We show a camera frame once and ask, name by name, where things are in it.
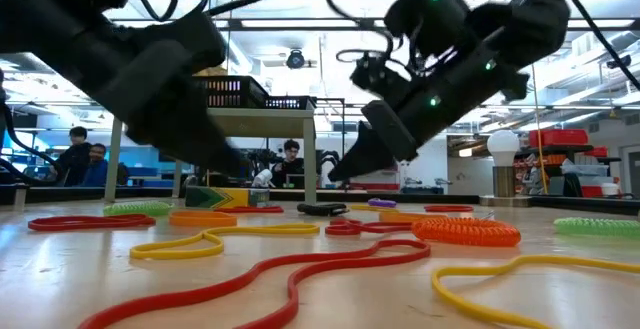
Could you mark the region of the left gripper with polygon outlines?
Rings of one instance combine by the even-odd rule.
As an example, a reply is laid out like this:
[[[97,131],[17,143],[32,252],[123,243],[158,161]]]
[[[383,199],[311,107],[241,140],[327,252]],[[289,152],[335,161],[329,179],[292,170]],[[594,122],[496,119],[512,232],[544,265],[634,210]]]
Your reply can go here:
[[[179,77],[189,54],[174,40],[138,48],[102,16],[80,19],[57,0],[0,0],[0,52],[34,54],[125,122],[136,142],[204,169],[241,169],[205,91]]]

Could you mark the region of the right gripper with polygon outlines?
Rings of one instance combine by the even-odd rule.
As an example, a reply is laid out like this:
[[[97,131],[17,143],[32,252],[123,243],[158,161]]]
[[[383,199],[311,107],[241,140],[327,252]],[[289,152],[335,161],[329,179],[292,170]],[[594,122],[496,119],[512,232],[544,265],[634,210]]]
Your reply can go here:
[[[358,137],[328,179],[344,181],[411,161],[428,140],[474,107],[466,88],[476,79],[474,65],[439,68],[426,77],[406,79],[385,99],[362,109]]]

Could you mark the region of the black plastic mesh basket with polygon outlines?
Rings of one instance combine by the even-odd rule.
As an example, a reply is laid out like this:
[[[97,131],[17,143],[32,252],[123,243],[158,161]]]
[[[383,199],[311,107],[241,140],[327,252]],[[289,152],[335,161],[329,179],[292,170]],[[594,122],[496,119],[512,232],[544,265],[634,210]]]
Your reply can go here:
[[[251,76],[199,76],[208,108],[265,108],[269,93]]]
[[[267,109],[315,110],[316,99],[311,96],[270,96],[265,100]]]

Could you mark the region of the black coil wrist keychain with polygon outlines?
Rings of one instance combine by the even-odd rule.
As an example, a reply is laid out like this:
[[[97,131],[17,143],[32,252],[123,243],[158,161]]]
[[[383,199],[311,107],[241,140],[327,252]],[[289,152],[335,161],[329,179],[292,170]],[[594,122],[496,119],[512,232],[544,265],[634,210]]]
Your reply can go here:
[[[300,203],[297,206],[297,211],[306,215],[319,216],[319,217],[336,217],[343,215],[349,211],[345,204],[342,203],[330,203],[330,204],[305,204]]]

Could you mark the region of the red rubber band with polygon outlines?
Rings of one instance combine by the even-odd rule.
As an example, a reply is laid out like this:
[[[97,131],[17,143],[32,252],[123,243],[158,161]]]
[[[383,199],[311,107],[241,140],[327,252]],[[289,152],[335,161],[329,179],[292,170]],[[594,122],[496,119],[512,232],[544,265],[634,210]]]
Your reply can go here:
[[[435,205],[430,204],[424,207],[426,212],[430,213],[469,213],[473,212],[474,208],[469,205]]]
[[[411,230],[409,222],[368,222],[358,220],[340,219],[332,220],[325,228],[327,235],[357,236],[362,233],[386,234],[396,232],[408,232]]]
[[[265,207],[236,206],[236,207],[229,207],[229,208],[217,208],[214,211],[227,213],[227,214],[281,214],[281,213],[284,213],[284,209],[280,206],[265,206]]]
[[[146,227],[156,224],[156,220],[145,214],[124,214],[115,216],[57,216],[37,218],[28,222],[33,231],[59,232],[89,229],[112,229]]]
[[[428,258],[430,255],[431,246],[427,243],[392,239],[381,240],[369,248],[356,251],[293,254],[270,258],[227,281],[194,290],[141,297],[111,306],[86,318],[77,329],[106,329],[136,315],[207,302],[243,289],[270,269],[299,264],[301,267],[287,279],[287,302],[276,311],[235,328],[281,329],[298,314],[298,284],[308,277],[333,270],[405,264]]]

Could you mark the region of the green coil wrist keychain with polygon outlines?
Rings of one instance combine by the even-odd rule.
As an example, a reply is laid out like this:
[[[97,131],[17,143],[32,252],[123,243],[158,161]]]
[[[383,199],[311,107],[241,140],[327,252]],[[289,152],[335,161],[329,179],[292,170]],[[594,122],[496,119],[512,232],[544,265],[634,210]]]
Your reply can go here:
[[[174,208],[173,204],[161,201],[114,203],[103,209],[105,216],[115,215],[147,215],[151,217],[165,216]]]
[[[553,224],[556,232],[563,235],[640,239],[640,222],[633,220],[569,217],[556,219]]]

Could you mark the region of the pale green metal riser shelf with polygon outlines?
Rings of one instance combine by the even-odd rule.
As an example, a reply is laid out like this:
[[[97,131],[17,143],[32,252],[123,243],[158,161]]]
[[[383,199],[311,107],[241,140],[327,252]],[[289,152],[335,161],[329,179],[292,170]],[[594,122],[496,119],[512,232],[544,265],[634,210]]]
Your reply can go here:
[[[316,196],[315,109],[209,108],[209,118],[226,137],[262,137],[303,140],[304,202],[314,205]]]

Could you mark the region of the person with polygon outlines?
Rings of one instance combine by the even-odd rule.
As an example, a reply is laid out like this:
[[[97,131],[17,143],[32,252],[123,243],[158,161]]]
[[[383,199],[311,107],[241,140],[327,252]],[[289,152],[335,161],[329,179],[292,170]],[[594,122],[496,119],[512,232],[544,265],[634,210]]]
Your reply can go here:
[[[277,188],[282,188],[286,183],[286,177],[291,174],[304,173],[304,160],[298,157],[300,145],[297,141],[289,139],[284,143],[284,159],[272,167],[272,183]]]
[[[80,185],[85,178],[91,149],[87,137],[88,131],[82,126],[69,130],[71,145],[56,160],[63,169],[65,187]]]
[[[89,151],[89,163],[82,181],[83,187],[103,187],[106,184],[108,161],[105,159],[106,147],[96,143]]]

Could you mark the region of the white bulb table lamp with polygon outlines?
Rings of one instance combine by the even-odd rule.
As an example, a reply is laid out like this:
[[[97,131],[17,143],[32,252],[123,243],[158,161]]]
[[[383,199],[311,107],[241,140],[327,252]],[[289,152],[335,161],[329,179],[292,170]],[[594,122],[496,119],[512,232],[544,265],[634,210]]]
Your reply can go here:
[[[480,204],[490,207],[529,207],[528,196],[517,196],[515,192],[515,169],[513,166],[516,153],[520,149],[518,136],[510,130],[498,130],[487,140],[487,149],[493,158],[491,195],[480,197]]]

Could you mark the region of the large red storage bin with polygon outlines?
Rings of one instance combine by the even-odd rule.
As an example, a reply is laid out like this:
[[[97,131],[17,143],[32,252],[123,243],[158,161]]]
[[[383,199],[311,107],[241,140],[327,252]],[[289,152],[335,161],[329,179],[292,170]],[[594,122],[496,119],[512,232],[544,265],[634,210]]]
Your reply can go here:
[[[542,129],[528,133],[530,147],[582,146],[589,142],[583,129]]]

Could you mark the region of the white plastic tub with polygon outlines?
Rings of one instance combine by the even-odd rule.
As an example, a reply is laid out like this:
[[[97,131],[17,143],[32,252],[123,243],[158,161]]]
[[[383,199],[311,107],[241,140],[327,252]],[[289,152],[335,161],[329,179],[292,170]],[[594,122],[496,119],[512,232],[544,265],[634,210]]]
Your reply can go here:
[[[576,164],[568,159],[562,163],[561,170],[564,174],[574,173],[582,176],[607,176],[608,174],[607,165],[598,162]]]

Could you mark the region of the orange coil wrist keychain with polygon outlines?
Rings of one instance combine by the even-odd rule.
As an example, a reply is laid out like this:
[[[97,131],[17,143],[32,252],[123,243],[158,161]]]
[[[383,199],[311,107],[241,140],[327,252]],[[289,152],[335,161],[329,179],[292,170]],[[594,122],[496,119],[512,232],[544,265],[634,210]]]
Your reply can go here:
[[[469,246],[514,247],[521,241],[513,225],[478,218],[425,219],[412,223],[411,232],[420,240]]]

